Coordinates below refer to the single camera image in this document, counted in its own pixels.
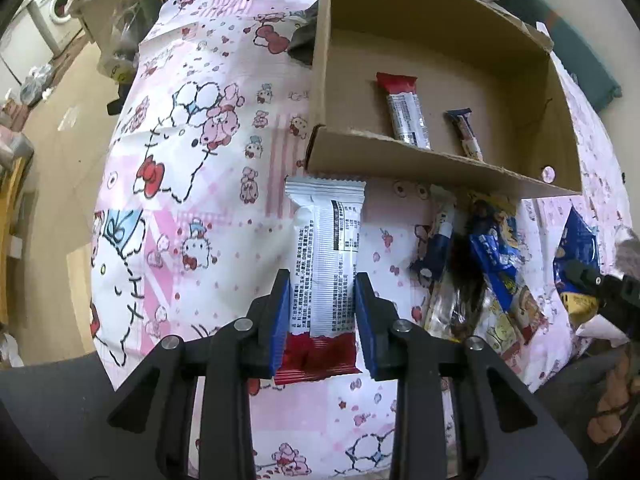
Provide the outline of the blue yellow cookie pack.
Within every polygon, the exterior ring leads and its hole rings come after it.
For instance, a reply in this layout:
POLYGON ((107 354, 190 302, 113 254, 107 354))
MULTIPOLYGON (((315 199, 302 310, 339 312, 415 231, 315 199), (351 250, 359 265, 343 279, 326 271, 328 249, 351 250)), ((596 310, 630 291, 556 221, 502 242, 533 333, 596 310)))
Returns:
POLYGON ((596 315, 600 301, 584 283, 582 274, 599 271, 597 237, 579 212, 572 208, 553 259, 555 288, 570 317, 570 324, 580 325, 596 315))

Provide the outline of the blue cartoon snack packet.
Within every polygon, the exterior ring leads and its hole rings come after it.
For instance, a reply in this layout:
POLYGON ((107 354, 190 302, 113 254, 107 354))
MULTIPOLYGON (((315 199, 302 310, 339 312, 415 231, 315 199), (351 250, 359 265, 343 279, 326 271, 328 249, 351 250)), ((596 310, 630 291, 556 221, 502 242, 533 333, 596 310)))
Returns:
POLYGON ((466 229, 488 288, 506 316, 506 323, 496 322, 488 334, 503 344, 506 342, 503 329, 510 328, 518 343, 528 346, 546 325, 547 318, 521 271, 523 260, 513 208, 503 207, 488 196, 474 196, 466 229))

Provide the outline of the clear chocolate cake packet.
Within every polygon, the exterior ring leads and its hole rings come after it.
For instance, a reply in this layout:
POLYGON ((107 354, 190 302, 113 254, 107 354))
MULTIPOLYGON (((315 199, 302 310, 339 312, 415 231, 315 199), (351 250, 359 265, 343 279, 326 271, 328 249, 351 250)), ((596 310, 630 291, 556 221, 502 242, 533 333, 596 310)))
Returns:
POLYGON ((454 234, 445 270, 427 309, 427 333, 454 341, 471 336, 480 319, 485 292, 484 270, 470 238, 454 234))

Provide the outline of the white red snack bar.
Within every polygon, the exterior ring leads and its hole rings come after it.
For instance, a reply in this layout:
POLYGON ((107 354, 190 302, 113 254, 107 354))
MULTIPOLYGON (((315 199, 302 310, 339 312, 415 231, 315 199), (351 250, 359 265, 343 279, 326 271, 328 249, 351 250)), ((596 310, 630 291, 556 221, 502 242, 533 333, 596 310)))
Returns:
POLYGON ((290 328, 278 385, 354 374, 354 281, 360 245, 363 181, 290 177, 296 206, 290 328))

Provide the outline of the slim dark blue snack bar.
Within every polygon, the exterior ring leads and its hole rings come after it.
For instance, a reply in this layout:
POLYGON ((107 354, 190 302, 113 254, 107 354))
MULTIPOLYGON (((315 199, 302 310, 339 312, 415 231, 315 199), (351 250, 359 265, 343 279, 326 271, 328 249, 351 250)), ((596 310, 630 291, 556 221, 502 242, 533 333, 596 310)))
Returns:
POLYGON ((460 108, 460 110, 447 110, 445 115, 456 130, 465 156, 482 162, 484 160, 483 153, 470 123, 472 110, 469 107, 460 108))

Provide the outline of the red silver snack bar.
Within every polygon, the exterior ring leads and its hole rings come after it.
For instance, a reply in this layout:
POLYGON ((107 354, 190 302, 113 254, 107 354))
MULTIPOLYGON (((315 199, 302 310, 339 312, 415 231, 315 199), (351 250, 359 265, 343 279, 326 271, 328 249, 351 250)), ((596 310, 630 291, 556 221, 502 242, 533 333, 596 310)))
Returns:
POLYGON ((395 138, 415 148, 429 150, 431 141, 416 93, 417 80, 413 76, 376 74, 376 82, 385 92, 395 138))

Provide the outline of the blue white snack packet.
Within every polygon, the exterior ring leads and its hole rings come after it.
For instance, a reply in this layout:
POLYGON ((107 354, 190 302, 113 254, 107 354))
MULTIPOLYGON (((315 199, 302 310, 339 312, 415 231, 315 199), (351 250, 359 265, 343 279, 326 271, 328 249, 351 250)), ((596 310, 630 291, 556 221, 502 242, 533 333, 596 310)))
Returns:
POLYGON ((456 218, 457 199, 454 193, 437 185, 431 186, 430 193, 432 221, 414 227, 418 248, 416 258, 410 264, 410 270, 422 286, 437 283, 442 278, 456 218))

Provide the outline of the grey white cat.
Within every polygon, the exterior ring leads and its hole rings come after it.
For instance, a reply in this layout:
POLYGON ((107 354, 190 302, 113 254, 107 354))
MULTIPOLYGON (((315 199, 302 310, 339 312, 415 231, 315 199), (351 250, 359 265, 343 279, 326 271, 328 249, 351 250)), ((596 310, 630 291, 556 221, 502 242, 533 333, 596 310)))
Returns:
POLYGON ((619 226, 614 238, 613 274, 618 278, 625 275, 640 280, 640 240, 629 226, 619 226))

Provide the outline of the teal headboard cushion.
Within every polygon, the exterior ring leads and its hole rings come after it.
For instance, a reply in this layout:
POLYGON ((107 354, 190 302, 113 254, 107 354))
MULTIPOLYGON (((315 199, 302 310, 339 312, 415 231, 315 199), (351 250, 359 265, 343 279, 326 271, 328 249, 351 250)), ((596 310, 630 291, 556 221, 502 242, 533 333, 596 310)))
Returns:
POLYGON ((499 0, 498 5, 529 25, 546 26, 554 53, 597 113, 623 96, 622 86, 585 38, 544 0, 499 0))

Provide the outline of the brown cardboard box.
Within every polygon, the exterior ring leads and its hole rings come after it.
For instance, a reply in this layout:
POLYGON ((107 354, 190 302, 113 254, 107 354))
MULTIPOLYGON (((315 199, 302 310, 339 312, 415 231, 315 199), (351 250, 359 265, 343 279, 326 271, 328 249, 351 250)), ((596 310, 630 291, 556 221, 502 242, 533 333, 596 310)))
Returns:
POLYGON ((478 0, 319 0, 306 168, 514 198, 582 192, 551 41, 478 0), (397 140, 376 74, 413 76, 431 148, 397 140), (484 160, 447 110, 472 110, 484 160))

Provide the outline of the pink cartoon bed sheet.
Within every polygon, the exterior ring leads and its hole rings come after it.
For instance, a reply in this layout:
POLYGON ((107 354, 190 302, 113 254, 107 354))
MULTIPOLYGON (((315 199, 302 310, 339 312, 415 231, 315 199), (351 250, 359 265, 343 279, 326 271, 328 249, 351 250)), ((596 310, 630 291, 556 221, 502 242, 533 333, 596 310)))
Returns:
MULTIPOLYGON (((305 174, 312 66, 288 55, 292 12, 319 0, 169 0, 141 43, 140 68, 114 130, 96 202, 92 336, 114 386, 160 340, 213 335, 293 269, 296 206, 284 192, 305 174)), ((570 210, 596 232, 600 260, 631 222, 605 126, 551 53, 572 118, 582 192, 514 198, 522 274, 547 318, 508 362, 537 389, 584 348, 553 289, 552 254, 570 210)), ((430 286, 409 266, 417 224, 430 224, 434 183, 366 184, 358 269, 399 312, 422 322, 430 286)))

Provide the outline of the white plastic bag on floor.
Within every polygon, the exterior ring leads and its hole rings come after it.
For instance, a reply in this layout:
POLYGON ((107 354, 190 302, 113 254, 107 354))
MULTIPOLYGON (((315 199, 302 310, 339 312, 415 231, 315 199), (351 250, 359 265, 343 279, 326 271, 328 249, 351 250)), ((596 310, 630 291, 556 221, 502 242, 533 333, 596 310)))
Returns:
POLYGON ((50 87, 54 77, 54 67, 51 63, 34 66, 29 70, 20 90, 20 100, 23 105, 37 104, 43 92, 50 87))

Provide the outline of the dark grey sock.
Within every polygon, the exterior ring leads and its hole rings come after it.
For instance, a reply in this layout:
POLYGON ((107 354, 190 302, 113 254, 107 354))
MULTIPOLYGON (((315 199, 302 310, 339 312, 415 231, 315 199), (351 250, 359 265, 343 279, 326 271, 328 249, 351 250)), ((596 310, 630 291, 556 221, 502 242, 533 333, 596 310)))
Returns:
POLYGON ((316 41, 318 11, 319 1, 316 1, 309 8, 292 12, 290 15, 290 19, 295 25, 295 30, 286 52, 295 61, 308 67, 311 67, 312 62, 314 62, 314 42, 316 41))

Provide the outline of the white front-load washing machine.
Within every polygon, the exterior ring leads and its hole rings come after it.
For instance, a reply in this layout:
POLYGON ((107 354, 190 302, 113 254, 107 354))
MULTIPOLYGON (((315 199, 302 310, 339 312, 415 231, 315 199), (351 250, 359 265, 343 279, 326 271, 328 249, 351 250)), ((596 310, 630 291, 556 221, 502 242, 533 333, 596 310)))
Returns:
POLYGON ((67 11, 70 0, 30 0, 27 5, 44 42, 58 58, 82 32, 81 21, 67 11))

